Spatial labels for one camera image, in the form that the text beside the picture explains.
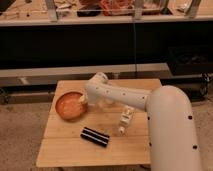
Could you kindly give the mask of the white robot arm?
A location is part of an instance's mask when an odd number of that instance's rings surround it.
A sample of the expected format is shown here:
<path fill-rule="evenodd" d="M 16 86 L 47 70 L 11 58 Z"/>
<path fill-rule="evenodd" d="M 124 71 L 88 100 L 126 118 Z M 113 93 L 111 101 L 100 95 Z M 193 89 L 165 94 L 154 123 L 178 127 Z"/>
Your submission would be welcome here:
<path fill-rule="evenodd" d="M 192 105 L 180 88 L 113 86 L 98 72 L 84 89 L 89 103 L 105 97 L 147 112 L 152 171 L 203 171 Z"/>

